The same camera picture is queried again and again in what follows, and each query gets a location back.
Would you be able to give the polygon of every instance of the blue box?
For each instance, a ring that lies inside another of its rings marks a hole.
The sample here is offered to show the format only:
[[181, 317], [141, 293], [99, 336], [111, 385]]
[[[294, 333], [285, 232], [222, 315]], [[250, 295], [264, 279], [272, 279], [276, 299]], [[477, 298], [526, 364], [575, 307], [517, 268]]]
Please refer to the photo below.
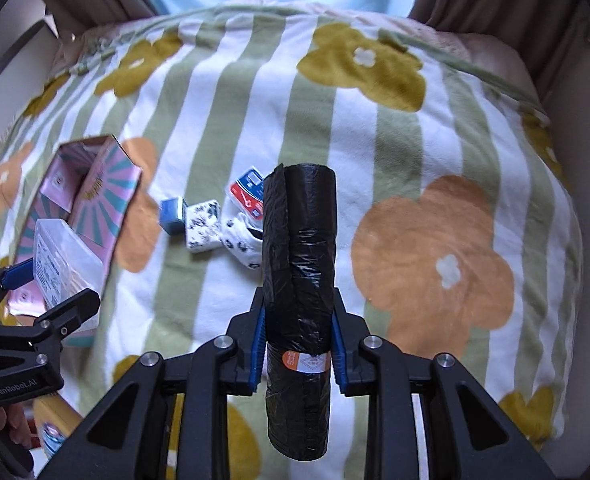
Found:
[[162, 200], [159, 205], [159, 225], [171, 236], [186, 231], [186, 203], [183, 198]]

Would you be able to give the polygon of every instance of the black garbage bag roll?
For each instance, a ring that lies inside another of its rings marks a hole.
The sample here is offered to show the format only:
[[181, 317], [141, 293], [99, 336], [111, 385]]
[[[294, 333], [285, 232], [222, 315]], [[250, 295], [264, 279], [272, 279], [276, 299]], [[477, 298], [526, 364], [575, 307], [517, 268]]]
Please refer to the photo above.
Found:
[[295, 460], [328, 442], [336, 237], [333, 170], [280, 164], [264, 180], [266, 411], [271, 443]]

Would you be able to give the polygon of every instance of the white sock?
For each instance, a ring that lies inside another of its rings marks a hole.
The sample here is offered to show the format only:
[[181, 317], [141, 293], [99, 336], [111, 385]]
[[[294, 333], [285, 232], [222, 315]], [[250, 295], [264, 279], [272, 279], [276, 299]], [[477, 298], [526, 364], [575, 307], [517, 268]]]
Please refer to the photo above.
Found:
[[222, 222], [221, 241], [244, 266], [259, 269], [262, 266], [262, 240], [253, 236], [249, 228], [261, 235], [261, 231], [250, 224], [249, 218], [239, 213]]

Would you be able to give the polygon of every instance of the bed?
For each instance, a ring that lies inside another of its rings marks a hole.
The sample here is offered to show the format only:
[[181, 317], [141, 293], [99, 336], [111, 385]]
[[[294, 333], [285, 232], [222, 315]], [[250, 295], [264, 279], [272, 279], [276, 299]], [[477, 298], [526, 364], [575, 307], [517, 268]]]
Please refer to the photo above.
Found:
[[[142, 179], [94, 345], [64, 352], [62, 396], [82, 414], [141, 353], [223, 333], [261, 284], [224, 248], [191, 256], [159, 202], [216, 199], [226, 221], [246, 168], [315, 162], [337, 175], [347, 310], [404, 351], [452, 352], [534, 446], [563, 432], [581, 236], [549, 120], [501, 41], [273, 0], [90, 30], [0, 146], [0, 260], [57, 146], [104, 134]], [[361, 478], [365, 399], [333, 388], [328, 452], [298, 463], [267, 439], [264, 392], [229, 401], [233, 478]]]

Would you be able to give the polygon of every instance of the pink box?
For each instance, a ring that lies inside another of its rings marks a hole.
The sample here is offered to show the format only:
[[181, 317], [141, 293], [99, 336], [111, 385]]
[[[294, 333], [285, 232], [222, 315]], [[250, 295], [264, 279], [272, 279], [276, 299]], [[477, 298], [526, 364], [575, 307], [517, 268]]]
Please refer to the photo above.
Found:
[[[62, 144], [30, 206], [14, 262], [32, 257], [38, 219], [61, 218], [99, 256], [104, 264], [105, 284], [121, 223], [140, 174], [141, 168], [132, 163], [113, 136]], [[12, 291], [8, 309], [16, 316], [43, 314], [46, 305], [37, 283]]]

